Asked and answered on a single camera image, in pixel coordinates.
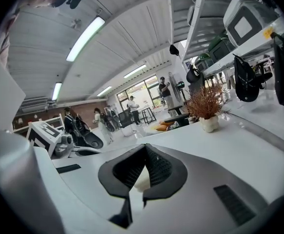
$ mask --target black chair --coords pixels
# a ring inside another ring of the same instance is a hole
[[[125,111],[123,111],[122,113],[120,113],[120,114],[118,115],[118,118],[119,118],[119,120],[120,120],[122,134],[123,134],[124,136],[126,136],[126,137],[133,135],[133,134],[134,134],[134,130],[132,129],[132,126],[131,126],[132,120],[131,120],[131,114],[130,114],[129,110],[125,110]],[[131,130],[132,130],[132,133],[131,133],[130,135],[125,135],[124,132],[123,132],[123,129],[124,129],[125,127],[127,127],[127,126],[130,126],[130,128],[131,128]]]

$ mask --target fluorescent light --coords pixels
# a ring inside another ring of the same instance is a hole
[[[139,70],[141,70],[142,68],[145,68],[146,65],[142,65],[141,67],[135,69],[134,71],[130,72],[128,75],[125,75],[124,78],[128,78],[129,76],[133,75],[135,72],[138,72]]]
[[[79,52],[86,45],[89,39],[102,27],[105,21],[102,18],[95,18],[92,23],[86,28],[86,30],[82,33],[82,35],[76,41],[74,47],[71,49],[67,61],[74,61],[78,56]]]
[[[107,88],[105,88],[102,92],[100,92],[97,96],[101,96],[102,94],[104,94],[107,90],[111,89],[112,86],[108,86]]]
[[[61,82],[55,83],[52,100],[57,100],[58,99],[61,87],[62,87],[62,83]]]

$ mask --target woman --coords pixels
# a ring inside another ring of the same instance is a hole
[[[94,113],[93,123],[98,123],[99,129],[108,144],[113,142],[112,133],[105,126],[103,119],[101,119],[101,110],[99,108],[95,108]]]

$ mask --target white ceiling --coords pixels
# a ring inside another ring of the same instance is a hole
[[[104,27],[75,62],[66,61],[98,13]],[[81,20],[80,28],[72,27],[74,20]],[[82,0],[75,10],[66,4],[26,7],[11,28],[9,71],[26,99],[51,98],[58,81],[63,82],[58,101],[87,99],[120,72],[144,63],[146,72],[170,60],[169,36],[167,0]],[[116,88],[123,83],[122,78],[112,84]]]

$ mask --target potted plant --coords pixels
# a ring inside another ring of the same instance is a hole
[[[191,117],[200,119],[202,128],[211,133],[219,128],[217,114],[228,113],[223,110],[223,105],[227,103],[226,96],[220,85],[214,85],[210,88],[202,87],[199,91],[191,94],[186,107]]]

